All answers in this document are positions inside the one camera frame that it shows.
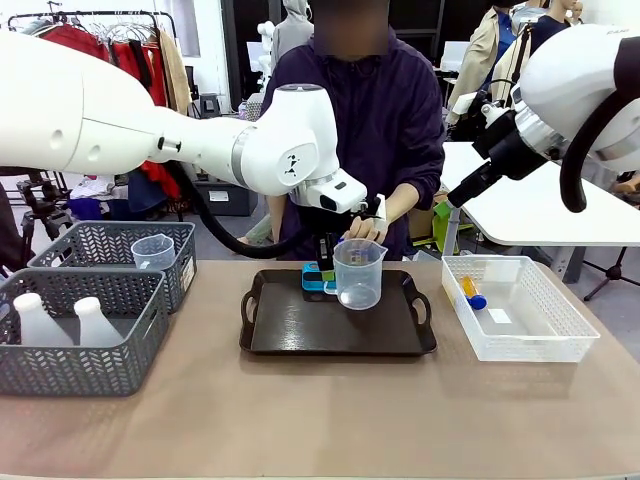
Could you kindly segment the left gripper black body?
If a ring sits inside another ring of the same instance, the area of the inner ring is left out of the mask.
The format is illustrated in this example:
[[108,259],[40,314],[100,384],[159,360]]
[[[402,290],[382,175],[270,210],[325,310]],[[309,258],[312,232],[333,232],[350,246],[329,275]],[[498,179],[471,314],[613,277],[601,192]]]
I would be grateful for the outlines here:
[[314,233],[312,235],[315,259],[321,272],[333,272],[335,247],[344,240],[345,233]]

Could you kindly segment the person's left hand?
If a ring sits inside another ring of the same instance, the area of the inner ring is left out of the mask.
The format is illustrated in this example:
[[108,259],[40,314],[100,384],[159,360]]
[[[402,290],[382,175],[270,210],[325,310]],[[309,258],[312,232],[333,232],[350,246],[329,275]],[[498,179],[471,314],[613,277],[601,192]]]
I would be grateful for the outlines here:
[[382,245],[387,233],[388,224],[386,221],[357,216],[353,219],[351,226],[342,235],[342,239],[365,239]]

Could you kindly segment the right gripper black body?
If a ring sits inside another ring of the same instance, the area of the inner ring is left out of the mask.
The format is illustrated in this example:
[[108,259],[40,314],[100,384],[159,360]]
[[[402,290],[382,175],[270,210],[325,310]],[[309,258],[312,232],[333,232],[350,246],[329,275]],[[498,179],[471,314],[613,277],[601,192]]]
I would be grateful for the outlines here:
[[498,117],[472,146],[485,160],[485,164],[478,169],[483,181],[497,181],[503,176],[522,180],[546,163],[546,158],[532,150],[521,138],[514,112]]

